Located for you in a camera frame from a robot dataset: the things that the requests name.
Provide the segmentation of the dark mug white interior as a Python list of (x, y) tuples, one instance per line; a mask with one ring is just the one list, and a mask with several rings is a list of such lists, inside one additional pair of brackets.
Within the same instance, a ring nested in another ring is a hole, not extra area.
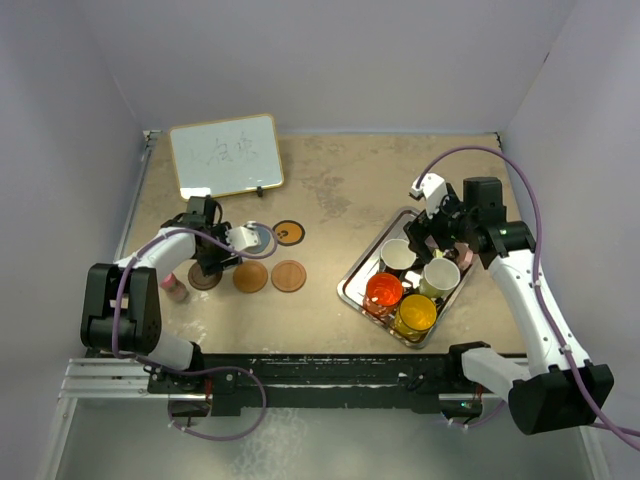
[(380, 249), (379, 271), (404, 271), (416, 261), (416, 254), (409, 248), (409, 242), (396, 238), (387, 240)]

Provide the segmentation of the dark wooden coaster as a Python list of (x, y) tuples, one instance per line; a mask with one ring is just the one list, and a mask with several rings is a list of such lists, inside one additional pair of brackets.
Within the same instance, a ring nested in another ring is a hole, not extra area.
[(205, 275), (197, 262), (191, 265), (187, 276), (189, 284), (199, 291), (208, 291), (215, 288), (220, 283), (222, 277), (222, 272)]

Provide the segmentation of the light wooden coaster top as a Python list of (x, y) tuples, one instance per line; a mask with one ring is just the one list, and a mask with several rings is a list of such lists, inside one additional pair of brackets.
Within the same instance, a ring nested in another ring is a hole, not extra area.
[(266, 285), (268, 271), (262, 263), (247, 260), (235, 268), (232, 281), (240, 292), (256, 293)]

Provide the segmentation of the light wooden coaster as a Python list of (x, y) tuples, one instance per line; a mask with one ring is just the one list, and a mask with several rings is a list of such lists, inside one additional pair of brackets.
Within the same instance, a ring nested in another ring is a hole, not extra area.
[(256, 293), (266, 285), (268, 271), (262, 263), (247, 260), (235, 268), (232, 281), (240, 292)]
[(307, 279), (304, 266), (294, 260), (283, 260), (271, 271), (271, 281), (276, 289), (285, 293), (300, 290)]

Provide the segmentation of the light wooden coaster bottom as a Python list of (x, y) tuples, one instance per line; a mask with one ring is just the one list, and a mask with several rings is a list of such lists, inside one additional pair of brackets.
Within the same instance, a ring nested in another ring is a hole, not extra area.
[(276, 289), (285, 293), (300, 290), (307, 279), (304, 266), (294, 260), (283, 260), (271, 271), (271, 281)]

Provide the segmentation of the pink mug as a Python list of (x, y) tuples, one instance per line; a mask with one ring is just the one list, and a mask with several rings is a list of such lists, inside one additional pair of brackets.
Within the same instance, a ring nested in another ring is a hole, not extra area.
[(468, 269), (474, 261), (474, 252), (465, 243), (456, 243), (454, 262), (461, 271)]

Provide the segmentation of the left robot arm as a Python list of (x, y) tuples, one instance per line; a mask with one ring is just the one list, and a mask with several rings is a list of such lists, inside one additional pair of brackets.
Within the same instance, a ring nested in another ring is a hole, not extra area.
[(222, 216), (215, 199), (193, 197), (185, 212), (163, 223), (134, 253), (115, 263), (94, 264), (85, 287), (83, 345), (171, 370), (171, 381), (184, 392), (201, 388), (206, 378), (201, 348), (163, 329), (159, 286), (192, 260), (196, 280), (209, 289), (225, 269), (240, 262), (229, 251), (231, 224)]

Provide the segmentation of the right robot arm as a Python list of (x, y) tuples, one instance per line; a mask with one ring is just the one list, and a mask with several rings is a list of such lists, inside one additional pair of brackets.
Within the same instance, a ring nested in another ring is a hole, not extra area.
[(425, 208), (404, 232), (411, 249), (426, 264), (441, 250), (464, 244), (476, 254), (498, 285), (525, 342), (527, 364), (521, 366), (483, 342), (453, 345), (445, 366), (446, 383), (456, 391), (480, 384), (508, 405), (518, 429), (533, 435), (591, 425), (614, 378), (596, 365), (566, 324), (550, 292), (536, 241), (522, 221), (510, 221), (503, 188), (496, 177), (472, 177), (463, 194), (437, 174), (419, 176), (410, 196)]

